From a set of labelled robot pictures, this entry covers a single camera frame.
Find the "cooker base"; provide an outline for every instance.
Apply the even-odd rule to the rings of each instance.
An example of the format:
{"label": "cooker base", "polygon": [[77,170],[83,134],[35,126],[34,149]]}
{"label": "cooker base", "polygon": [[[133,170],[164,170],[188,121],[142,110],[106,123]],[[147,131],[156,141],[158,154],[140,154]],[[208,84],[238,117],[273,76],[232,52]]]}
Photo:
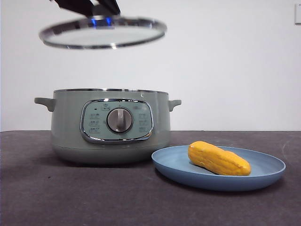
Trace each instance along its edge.
{"label": "cooker base", "polygon": [[151,154],[161,148],[168,147],[169,143],[145,146],[139,148],[116,149],[78,149],[52,145],[55,153],[62,159],[77,163],[93,165],[113,165],[133,163],[151,159]]}

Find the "blue plate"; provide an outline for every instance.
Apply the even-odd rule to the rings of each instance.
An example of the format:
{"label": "blue plate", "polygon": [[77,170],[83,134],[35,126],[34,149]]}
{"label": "blue plate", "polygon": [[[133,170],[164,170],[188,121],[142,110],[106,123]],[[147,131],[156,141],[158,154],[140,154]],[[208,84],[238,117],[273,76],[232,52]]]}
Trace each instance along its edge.
{"label": "blue plate", "polygon": [[250,191],[267,187],[280,179],[285,163],[261,152],[236,147],[219,146],[236,153],[251,165],[249,176],[214,174],[194,165],[188,158],[188,145],[162,148],[152,154],[157,170],[178,183],[215,191]]}

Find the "dial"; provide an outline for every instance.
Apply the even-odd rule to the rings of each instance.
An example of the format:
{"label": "dial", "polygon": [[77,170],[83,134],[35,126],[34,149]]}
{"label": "dial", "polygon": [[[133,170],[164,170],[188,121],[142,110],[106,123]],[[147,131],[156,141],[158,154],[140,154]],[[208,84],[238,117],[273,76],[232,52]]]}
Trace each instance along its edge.
{"label": "dial", "polygon": [[131,113],[124,108],[115,108],[107,118],[108,127],[117,133],[126,132],[131,127],[132,122]]}

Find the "table surface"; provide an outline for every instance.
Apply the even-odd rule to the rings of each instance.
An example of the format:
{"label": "table surface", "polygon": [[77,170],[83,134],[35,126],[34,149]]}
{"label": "table surface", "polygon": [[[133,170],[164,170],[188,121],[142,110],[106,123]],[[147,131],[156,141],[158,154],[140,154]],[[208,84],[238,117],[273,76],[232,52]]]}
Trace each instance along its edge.
{"label": "table surface", "polygon": [[50,131],[1,132],[1,225],[300,225],[301,131],[172,131],[171,146],[204,140],[286,163],[264,189],[215,192],[178,184],[151,160],[93,167],[60,160]]}

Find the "blue light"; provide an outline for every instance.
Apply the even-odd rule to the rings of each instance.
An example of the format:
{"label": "blue light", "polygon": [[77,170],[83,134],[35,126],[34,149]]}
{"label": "blue light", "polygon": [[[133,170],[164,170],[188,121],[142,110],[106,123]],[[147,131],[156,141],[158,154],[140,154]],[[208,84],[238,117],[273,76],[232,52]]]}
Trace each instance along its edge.
{"label": "blue light", "polygon": [[91,19],[91,22],[93,23],[93,26],[96,27],[96,21],[95,21],[95,19]]}
{"label": "blue light", "polygon": [[106,17],[105,20],[107,21],[108,26],[111,26],[111,18]]}

